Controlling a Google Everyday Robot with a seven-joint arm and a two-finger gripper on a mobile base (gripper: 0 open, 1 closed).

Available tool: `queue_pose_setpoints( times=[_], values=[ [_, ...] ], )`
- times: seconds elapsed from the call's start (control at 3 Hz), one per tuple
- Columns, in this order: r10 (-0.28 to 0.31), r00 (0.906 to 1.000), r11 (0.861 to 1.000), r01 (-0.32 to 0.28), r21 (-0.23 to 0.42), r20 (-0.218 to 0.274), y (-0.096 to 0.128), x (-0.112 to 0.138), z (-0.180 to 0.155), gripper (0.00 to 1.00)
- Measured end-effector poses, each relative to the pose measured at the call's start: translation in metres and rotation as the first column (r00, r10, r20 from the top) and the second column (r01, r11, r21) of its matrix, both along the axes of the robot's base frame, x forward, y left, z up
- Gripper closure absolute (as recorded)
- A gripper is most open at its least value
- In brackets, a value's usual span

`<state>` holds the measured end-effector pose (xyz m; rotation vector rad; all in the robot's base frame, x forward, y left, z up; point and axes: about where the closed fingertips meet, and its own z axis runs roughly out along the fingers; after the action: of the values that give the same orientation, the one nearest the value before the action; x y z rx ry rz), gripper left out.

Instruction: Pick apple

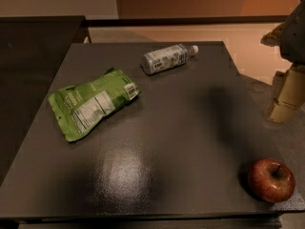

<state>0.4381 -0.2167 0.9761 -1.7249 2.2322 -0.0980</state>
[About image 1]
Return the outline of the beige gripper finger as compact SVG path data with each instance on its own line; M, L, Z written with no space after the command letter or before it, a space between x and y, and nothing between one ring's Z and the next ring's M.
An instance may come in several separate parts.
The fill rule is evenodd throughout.
M272 90L268 117L275 123L285 123L305 103L305 66L293 64L285 73L276 72Z
M283 32L283 23L276 26L272 31L265 34L260 43L269 47L276 47L281 45L281 35Z

